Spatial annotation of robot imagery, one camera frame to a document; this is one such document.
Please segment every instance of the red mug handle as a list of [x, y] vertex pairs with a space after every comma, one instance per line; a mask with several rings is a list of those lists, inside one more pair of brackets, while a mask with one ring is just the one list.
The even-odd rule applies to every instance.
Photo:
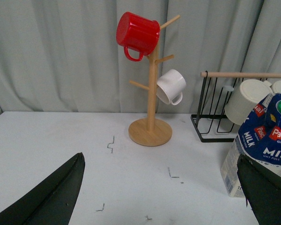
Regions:
[[141, 53], [141, 52], [140, 52], [140, 55], [139, 55], [139, 58], [138, 58], [138, 59], [132, 58], [132, 57], [129, 55], [128, 47], [127, 47], [127, 46], [124, 47], [124, 53], [125, 53], [125, 56], [126, 56], [129, 60], [134, 61], [134, 62], [141, 61], [141, 60], [142, 60], [142, 57], [144, 56], [144, 53]]

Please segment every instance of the round wooden base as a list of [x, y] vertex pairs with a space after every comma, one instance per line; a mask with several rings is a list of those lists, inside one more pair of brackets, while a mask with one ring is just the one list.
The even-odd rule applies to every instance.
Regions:
[[172, 137], [172, 128], [166, 122], [155, 119], [153, 131], [147, 131], [147, 118], [134, 121], [129, 129], [130, 138], [137, 144], [144, 146], [159, 146], [165, 144]]

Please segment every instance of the wooden mug stand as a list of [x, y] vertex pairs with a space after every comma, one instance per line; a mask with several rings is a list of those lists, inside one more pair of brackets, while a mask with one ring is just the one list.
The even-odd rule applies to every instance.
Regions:
[[[180, 18], [180, 15], [167, 21], [160, 26], [160, 30], [166, 28], [168, 25]], [[165, 144], [172, 137], [172, 128], [166, 122], [155, 118], [156, 107], [156, 89], [157, 89], [157, 75], [158, 64], [166, 60], [174, 58], [174, 55], [169, 55], [162, 59], [158, 58], [159, 42], [157, 43], [153, 52], [147, 57], [149, 59], [149, 82], [148, 86], [142, 85], [135, 81], [129, 81], [131, 84], [146, 89], [148, 91], [148, 113], [147, 118], [134, 121], [129, 129], [130, 138], [137, 144], [144, 146], [159, 146]]]

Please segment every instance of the red mug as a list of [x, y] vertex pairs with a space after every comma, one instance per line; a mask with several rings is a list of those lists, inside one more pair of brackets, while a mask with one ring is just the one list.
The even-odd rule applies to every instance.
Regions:
[[[160, 35], [159, 23], [139, 15], [125, 12], [117, 28], [117, 43], [124, 47], [125, 56], [131, 61], [141, 61], [155, 49]], [[138, 59], [132, 58], [128, 49], [139, 52]]]

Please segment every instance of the blue milk carton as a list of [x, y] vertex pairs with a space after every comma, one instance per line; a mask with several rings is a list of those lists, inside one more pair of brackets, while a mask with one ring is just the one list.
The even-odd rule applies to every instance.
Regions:
[[269, 94], [241, 125], [221, 174], [231, 197], [244, 197], [237, 176], [237, 160], [246, 154], [271, 171], [281, 170], [281, 94]]

